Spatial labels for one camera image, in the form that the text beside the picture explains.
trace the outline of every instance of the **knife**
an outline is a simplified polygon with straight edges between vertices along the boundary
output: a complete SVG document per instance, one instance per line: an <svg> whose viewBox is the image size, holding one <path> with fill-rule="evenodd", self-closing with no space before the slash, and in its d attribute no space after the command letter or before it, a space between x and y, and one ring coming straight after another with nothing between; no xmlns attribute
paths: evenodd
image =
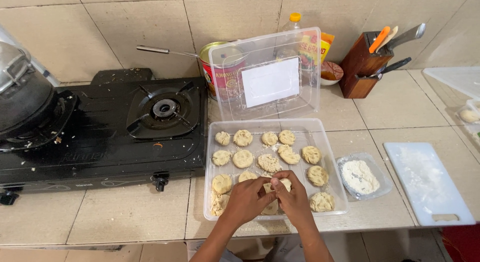
<svg viewBox="0 0 480 262"><path fill-rule="evenodd" d="M373 74L373 75L370 75L369 77L374 77L376 75L378 75L378 80L380 80L382 78L382 76L388 72L391 72L393 70L396 70L400 67L403 67L405 66L407 63L409 63L410 61L412 60L412 58L408 57L406 59L402 59L400 60L399 62L395 62L393 63L392 65L386 67L385 69L383 69L383 71L379 72L379 73L376 73L376 74Z"/></svg>
<svg viewBox="0 0 480 262"><path fill-rule="evenodd" d="M375 41L371 44L370 48L368 49L370 54L373 54L373 52L375 52L375 49L378 48L378 46L382 43L382 41L385 39L385 37L387 37L387 34L389 32L390 32L390 26L386 26L381 30L380 34L378 34L377 38L375 39Z"/></svg>
<svg viewBox="0 0 480 262"><path fill-rule="evenodd" d="M378 50L380 50L385 44L387 44L399 31L399 27L396 26L390 30L390 33L388 33L387 37L381 42L381 44L378 46L378 48L375 50L375 53L378 53Z"/></svg>
<svg viewBox="0 0 480 262"><path fill-rule="evenodd" d="M393 50L393 48L399 46L400 44L404 44L408 41L411 40L416 40L419 39L423 36L425 33L425 24L420 24L409 31L403 33L402 35L398 36L397 38L394 38L390 42L387 43L387 49L388 50Z"/></svg>

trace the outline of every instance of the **hand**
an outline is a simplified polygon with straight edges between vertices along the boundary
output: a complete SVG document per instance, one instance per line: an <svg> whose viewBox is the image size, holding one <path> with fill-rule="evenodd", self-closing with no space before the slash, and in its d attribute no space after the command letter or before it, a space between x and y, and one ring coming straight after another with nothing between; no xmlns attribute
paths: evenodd
<svg viewBox="0 0 480 262"><path fill-rule="evenodd" d="M288 192L285 185L280 182L280 179L283 178L290 179L292 182L292 189L290 192ZM272 176L270 182L276 192L280 208L285 211L285 214L292 225L296 227L297 230L304 227L309 229L313 225L316 230L307 192L305 191L303 184L297 178L297 175L291 170L280 171Z"/></svg>
<svg viewBox="0 0 480 262"><path fill-rule="evenodd" d="M235 184L225 211L219 219L225 218L238 228L257 217L276 199L275 192L265 192L264 184L269 182L270 178L261 176Z"/></svg>

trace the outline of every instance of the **clear plastic container lid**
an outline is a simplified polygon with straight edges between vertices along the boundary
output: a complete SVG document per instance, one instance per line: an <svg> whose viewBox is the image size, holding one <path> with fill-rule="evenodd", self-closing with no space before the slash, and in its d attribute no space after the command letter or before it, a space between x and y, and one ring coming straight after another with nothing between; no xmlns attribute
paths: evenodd
<svg viewBox="0 0 480 262"><path fill-rule="evenodd" d="M320 28L235 41L208 54L223 121L296 118L320 108Z"/></svg>
<svg viewBox="0 0 480 262"><path fill-rule="evenodd" d="M427 68L423 73L467 96L480 99L480 67Z"/></svg>

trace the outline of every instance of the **white paper label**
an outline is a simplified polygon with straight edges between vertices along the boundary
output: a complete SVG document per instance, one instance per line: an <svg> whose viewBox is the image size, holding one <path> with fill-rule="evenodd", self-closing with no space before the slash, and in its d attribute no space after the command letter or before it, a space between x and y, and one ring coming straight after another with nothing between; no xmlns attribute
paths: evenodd
<svg viewBox="0 0 480 262"><path fill-rule="evenodd" d="M247 107L300 93L298 57L242 71Z"/></svg>

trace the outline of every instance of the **small bowl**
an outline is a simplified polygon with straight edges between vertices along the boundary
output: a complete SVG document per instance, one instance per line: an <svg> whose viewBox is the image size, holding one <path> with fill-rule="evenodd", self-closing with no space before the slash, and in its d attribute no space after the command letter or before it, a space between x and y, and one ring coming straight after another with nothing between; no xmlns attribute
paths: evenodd
<svg viewBox="0 0 480 262"><path fill-rule="evenodd" d="M324 61L321 64L320 84L330 86L338 83L343 77L343 69L337 64Z"/></svg>

